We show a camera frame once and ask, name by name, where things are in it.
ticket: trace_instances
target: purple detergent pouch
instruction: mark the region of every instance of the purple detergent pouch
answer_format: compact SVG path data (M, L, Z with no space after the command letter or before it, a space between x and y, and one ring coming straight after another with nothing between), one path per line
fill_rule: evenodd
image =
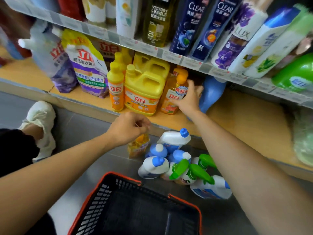
M53 25L37 19L30 29L30 39L19 39L18 44L32 51L37 66L51 79L61 93L69 93L77 85L76 74L61 39L52 33Z
M80 32L65 29L57 35L62 35L62 46L69 55L82 90L105 98L109 94L108 68L102 54Z

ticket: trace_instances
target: shoe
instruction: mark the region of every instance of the shoe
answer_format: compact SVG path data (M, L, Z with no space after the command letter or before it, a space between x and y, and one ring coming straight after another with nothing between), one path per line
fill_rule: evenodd
M22 125L19 127L22 130L29 124L35 124L44 130L44 137L37 142L40 152L37 158L33 159L33 162L50 157L52 151L55 149L55 140L51 134L54 119L55 111L52 105L44 101L39 101L29 109L26 119L23 120Z

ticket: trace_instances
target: green bottle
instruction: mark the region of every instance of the green bottle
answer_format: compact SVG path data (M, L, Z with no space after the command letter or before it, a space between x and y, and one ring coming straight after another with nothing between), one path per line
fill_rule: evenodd
M272 83L276 87L293 92L305 90L313 83L313 53L288 64L272 78Z

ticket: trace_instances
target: red shopping basket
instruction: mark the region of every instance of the red shopping basket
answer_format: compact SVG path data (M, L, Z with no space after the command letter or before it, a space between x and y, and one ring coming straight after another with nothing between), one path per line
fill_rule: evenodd
M201 225L197 206L108 172L86 198L68 235L202 235Z

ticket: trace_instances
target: floor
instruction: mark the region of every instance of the floor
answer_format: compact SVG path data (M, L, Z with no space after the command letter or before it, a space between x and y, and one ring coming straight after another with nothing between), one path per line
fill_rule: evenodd
M32 100L0 92L0 127L18 128L33 103ZM110 123L75 114L65 109L55 107L55 110L57 121L53 135L57 142L56 153L103 134L110 126ZM152 135L150 139L151 142L158 140ZM192 156L198 156L201 153L188 145L184 150ZM232 196L226 201L203 200L186 186L165 182L162 179L140 179L137 174L140 165L140 160L128 159L125 146L116 148L99 158L49 210L58 235L68 233L85 198L102 175L108 171L119 172L139 179L149 189L164 195L172 193L197 205L203 214L203 234L257 234L235 197ZM219 172L211 170L209 174L219 174ZM294 179L313 194L313 183Z

